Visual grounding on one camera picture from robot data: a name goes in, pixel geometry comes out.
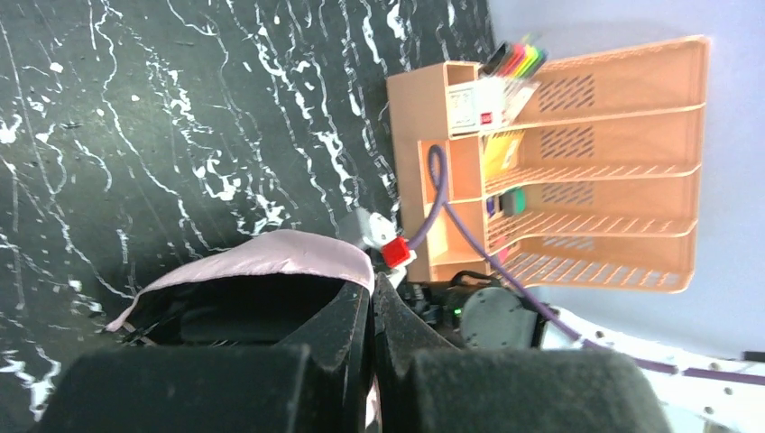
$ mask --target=green sponge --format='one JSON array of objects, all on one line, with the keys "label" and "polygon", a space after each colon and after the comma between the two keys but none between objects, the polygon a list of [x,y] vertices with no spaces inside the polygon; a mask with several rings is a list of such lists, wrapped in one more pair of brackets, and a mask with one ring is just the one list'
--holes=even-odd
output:
[{"label": "green sponge", "polygon": [[500,206],[506,217],[518,215],[526,210],[526,193],[520,188],[508,189],[500,197]]}]

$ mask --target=orange desk organizer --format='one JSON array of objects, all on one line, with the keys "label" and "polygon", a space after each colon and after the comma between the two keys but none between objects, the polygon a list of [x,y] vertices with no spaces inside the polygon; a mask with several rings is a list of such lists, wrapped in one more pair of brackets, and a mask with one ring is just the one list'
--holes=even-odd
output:
[{"label": "orange desk organizer", "polygon": [[[448,200],[482,246],[527,286],[684,290],[694,271],[709,41],[690,37],[551,61],[516,123],[512,168],[484,176],[480,134],[450,134],[447,86],[479,64],[448,61],[388,78],[404,235],[432,207],[428,148],[448,157]],[[486,200],[522,187],[526,210]],[[414,281],[489,273],[446,213],[409,268]]]}]

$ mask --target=gray circular motor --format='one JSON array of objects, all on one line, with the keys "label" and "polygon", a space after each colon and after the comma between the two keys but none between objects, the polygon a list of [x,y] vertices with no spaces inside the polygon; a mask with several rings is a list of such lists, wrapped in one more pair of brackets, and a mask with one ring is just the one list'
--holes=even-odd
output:
[{"label": "gray circular motor", "polygon": [[467,348],[528,348],[536,315],[502,287],[486,287],[473,293],[462,307],[459,333]]}]

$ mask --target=black marble surface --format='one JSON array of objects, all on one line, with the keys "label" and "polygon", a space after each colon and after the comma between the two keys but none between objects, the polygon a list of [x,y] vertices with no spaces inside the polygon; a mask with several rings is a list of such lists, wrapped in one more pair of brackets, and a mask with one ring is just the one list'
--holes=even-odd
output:
[{"label": "black marble surface", "polygon": [[0,431],[169,270],[399,202],[384,78],[493,47],[484,0],[0,0]]}]

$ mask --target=pink fabric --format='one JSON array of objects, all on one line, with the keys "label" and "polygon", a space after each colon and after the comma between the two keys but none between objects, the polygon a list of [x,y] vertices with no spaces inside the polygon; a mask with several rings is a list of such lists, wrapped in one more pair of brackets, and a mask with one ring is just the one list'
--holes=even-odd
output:
[{"label": "pink fabric", "polygon": [[224,253],[184,264],[138,292],[133,304],[106,325],[116,331],[147,291],[184,282],[202,282],[241,275],[305,273],[355,282],[372,293],[374,272],[369,257],[355,246],[296,230],[276,230],[255,237]]}]

